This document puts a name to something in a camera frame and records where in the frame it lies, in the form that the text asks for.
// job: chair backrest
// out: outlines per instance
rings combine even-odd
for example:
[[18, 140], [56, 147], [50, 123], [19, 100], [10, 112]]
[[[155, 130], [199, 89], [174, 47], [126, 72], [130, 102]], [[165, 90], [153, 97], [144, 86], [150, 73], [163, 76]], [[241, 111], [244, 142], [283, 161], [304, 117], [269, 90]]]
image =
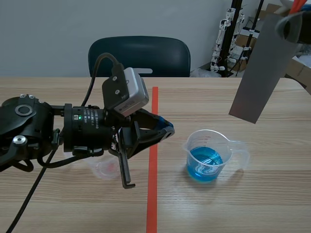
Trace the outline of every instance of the chair backrest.
[[[190, 52], [177, 39], [157, 36], [118, 36], [95, 41], [88, 52], [88, 67], [92, 75], [97, 57], [109, 52], [124, 68], [150, 68], [152, 74], [142, 77], [189, 77]], [[110, 77], [112, 62], [104, 59], [97, 76]]]

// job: clear plastic cup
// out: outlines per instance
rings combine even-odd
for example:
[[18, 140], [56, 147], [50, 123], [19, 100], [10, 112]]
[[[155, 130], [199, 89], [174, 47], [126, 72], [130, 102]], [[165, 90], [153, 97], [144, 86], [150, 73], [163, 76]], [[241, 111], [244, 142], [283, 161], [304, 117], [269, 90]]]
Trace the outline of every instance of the clear plastic cup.
[[242, 169], [245, 169], [249, 162], [245, 143], [231, 141], [213, 130], [194, 132], [183, 145], [183, 149], [187, 152], [188, 173], [202, 182], [216, 179], [234, 155], [239, 156]]
[[[64, 153], [66, 158], [72, 157], [72, 153]], [[111, 180], [120, 176], [120, 165], [117, 156], [105, 152], [98, 157], [89, 157], [83, 159], [97, 178]]]

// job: orange tape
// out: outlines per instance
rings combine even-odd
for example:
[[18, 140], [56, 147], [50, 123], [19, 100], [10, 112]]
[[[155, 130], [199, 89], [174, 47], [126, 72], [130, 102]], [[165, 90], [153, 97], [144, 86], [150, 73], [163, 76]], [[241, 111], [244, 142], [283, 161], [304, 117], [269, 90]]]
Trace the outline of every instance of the orange tape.
[[[158, 115], [159, 88], [152, 88], [152, 113]], [[147, 227], [146, 233], [157, 232], [157, 144], [149, 150], [149, 174], [147, 196]]]
[[295, 0], [289, 14], [291, 15], [291, 14], [294, 14], [294, 13], [297, 13], [298, 11], [300, 11], [301, 7], [306, 2], [307, 2], [307, 0]]

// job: metal stand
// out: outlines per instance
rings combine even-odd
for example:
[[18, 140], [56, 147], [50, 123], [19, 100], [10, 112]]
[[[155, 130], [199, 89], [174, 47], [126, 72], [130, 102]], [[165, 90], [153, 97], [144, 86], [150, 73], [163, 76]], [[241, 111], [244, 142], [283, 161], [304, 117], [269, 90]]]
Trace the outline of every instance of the metal stand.
[[243, 51], [238, 59], [238, 61], [236, 62], [236, 64], [231, 68], [231, 70], [229, 72], [231, 72], [234, 67], [237, 65], [237, 64], [240, 64], [239, 65], [239, 69], [237, 71], [237, 74], [240, 70], [240, 67], [241, 67], [241, 63], [243, 60], [246, 61], [246, 63], [248, 64], [248, 60], [249, 60], [249, 56], [250, 56], [250, 52], [251, 52], [251, 47], [249, 47], [249, 45], [251, 44], [251, 40], [253, 38], [253, 34], [255, 32], [255, 28], [256, 28], [256, 24], [258, 22], [258, 17], [259, 17], [259, 14], [260, 14], [260, 11], [261, 11], [261, 8], [262, 8], [262, 5], [263, 5], [263, 1], [264, 0], [260, 0], [260, 3], [259, 3], [259, 7], [258, 7], [258, 10], [256, 12], [256, 16], [255, 16], [255, 19], [254, 19], [254, 22], [253, 22], [253, 26], [252, 26], [252, 29], [249, 30], [249, 36], [248, 36], [248, 40], [246, 42], [246, 45], [245, 47], [243, 48]]
[[232, 37], [235, 31], [235, 26], [238, 21], [241, 6], [242, 6], [242, 0], [232, 1], [231, 8], [235, 8], [235, 14], [234, 14], [231, 26], [228, 27], [225, 32], [224, 41], [222, 44], [222, 50], [220, 52], [220, 57], [222, 57], [222, 59], [219, 61], [219, 66], [225, 67], [225, 70], [219, 71], [222, 77], [227, 77], [227, 74], [228, 74], [228, 60], [227, 59], [229, 56], [230, 45], [231, 45]]

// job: wood grain surface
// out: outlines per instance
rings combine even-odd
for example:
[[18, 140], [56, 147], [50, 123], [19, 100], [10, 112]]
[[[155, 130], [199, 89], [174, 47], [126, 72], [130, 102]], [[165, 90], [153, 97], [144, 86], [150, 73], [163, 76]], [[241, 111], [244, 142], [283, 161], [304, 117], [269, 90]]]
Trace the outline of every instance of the wood grain surface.
[[[90, 78], [0, 78], [0, 102], [33, 94], [50, 104], [80, 105]], [[149, 96], [159, 87], [159, 114], [176, 134], [158, 145], [159, 233], [311, 232], [311, 96], [295, 81], [281, 79], [257, 124], [228, 115], [240, 78], [148, 78]], [[89, 103], [103, 106], [103, 79]], [[151, 104], [145, 108], [150, 111]], [[57, 118], [55, 128], [61, 128]], [[247, 143], [247, 170], [235, 159], [210, 184], [185, 171], [182, 144], [199, 129], [216, 130]], [[85, 162], [47, 170], [17, 233], [146, 232], [148, 150], [129, 161], [136, 187], [120, 177], [96, 178]], [[62, 149], [55, 160], [64, 158]], [[8, 169], [0, 174], [0, 232], [5, 232], [36, 179]]]

